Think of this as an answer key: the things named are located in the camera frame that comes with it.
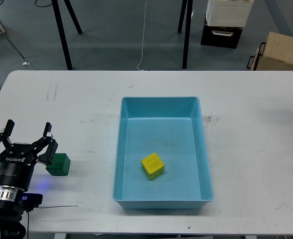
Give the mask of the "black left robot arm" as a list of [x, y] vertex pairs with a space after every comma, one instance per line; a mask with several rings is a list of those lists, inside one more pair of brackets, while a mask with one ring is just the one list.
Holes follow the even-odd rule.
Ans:
[[14, 121], [8, 120], [0, 132], [0, 239], [22, 239], [26, 234], [22, 214], [42, 203], [41, 194], [27, 193], [35, 165], [51, 165], [58, 143], [47, 122], [43, 136], [29, 143], [12, 143]]

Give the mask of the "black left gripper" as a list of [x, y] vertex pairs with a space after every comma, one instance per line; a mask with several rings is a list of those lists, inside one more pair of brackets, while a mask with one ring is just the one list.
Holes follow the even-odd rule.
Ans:
[[9, 137], [13, 127], [14, 121], [9, 119], [3, 132], [0, 132], [0, 143], [5, 147], [0, 154], [0, 186], [27, 191], [35, 164], [51, 165], [58, 143], [51, 134], [52, 125], [49, 122], [45, 125], [43, 136], [32, 144], [12, 144]]

